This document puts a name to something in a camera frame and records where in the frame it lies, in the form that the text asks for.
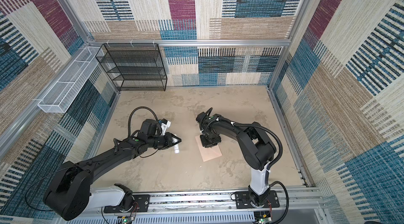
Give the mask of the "pink envelope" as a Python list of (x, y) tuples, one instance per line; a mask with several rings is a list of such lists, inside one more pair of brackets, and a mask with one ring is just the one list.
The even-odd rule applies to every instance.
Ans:
[(195, 139), (203, 162), (219, 158), (223, 155), (219, 146), (205, 148), (202, 146), (202, 142), (199, 136), (196, 136)]

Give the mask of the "white glue stick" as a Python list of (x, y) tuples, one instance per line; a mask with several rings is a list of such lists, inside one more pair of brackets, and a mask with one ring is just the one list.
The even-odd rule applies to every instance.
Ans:
[(175, 145), (175, 146), (174, 146), (174, 152), (175, 152), (175, 154), (180, 153), (180, 150), (179, 150), (179, 146), (178, 146), (178, 145)]

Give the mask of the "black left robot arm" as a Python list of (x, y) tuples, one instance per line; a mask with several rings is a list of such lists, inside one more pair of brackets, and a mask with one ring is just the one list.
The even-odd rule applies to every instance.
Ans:
[(147, 119), (141, 129), (123, 140), (115, 140), (110, 150), (78, 163), (63, 163), (45, 190), (43, 203), (66, 221), (93, 208), (115, 207), (121, 212), (132, 211), (136, 204), (128, 187), (114, 184), (93, 189), (91, 185), (105, 173), (150, 148), (165, 150), (181, 143), (179, 137), (167, 131), (168, 127), (167, 120)]

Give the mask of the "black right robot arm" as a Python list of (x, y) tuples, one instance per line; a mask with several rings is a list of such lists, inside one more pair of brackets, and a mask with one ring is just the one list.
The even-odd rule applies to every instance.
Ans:
[(242, 124), (219, 114), (211, 115), (211, 111), (212, 109), (209, 109), (196, 117), (202, 146), (217, 146), (222, 142), (222, 135), (238, 142), (244, 160), (251, 168), (251, 181), (248, 186), (250, 203), (254, 207), (262, 207), (267, 203), (270, 193), (270, 169), (283, 155), (280, 138), (258, 122)]

